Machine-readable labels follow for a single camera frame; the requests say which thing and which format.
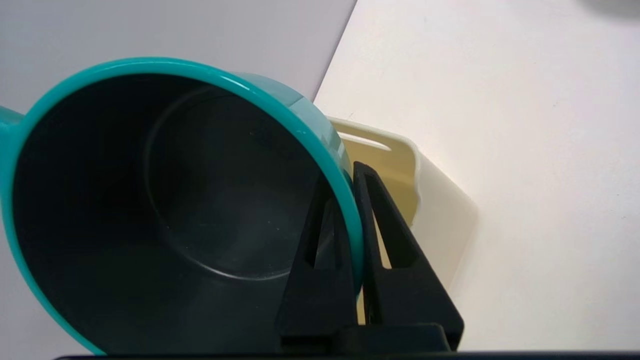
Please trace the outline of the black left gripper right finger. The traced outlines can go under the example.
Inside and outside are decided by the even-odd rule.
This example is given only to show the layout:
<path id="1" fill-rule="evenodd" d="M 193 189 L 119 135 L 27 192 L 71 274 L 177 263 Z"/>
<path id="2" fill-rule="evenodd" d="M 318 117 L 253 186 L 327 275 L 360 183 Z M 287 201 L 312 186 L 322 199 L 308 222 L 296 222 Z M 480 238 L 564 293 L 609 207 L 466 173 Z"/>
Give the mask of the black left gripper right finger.
<path id="1" fill-rule="evenodd" d="M 355 352 L 454 352 L 464 321 L 373 167 L 354 163 L 366 324 Z"/>

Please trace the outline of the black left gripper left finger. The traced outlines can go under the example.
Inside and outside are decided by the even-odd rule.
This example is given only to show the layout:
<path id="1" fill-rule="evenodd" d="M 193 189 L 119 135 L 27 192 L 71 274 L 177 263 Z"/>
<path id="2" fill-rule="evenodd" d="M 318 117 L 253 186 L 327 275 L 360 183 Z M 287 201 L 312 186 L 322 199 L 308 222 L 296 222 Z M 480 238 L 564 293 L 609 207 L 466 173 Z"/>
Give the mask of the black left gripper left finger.
<path id="1" fill-rule="evenodd" d="M 316 268 L 323 224 L 333 228 L 333 245 L 325 253 L 331 268 Z M 349 235 L 336 196 L 320 175 L 274 327 L 286 354 L 337 354 L 342 331 L 357 324 Z"/>

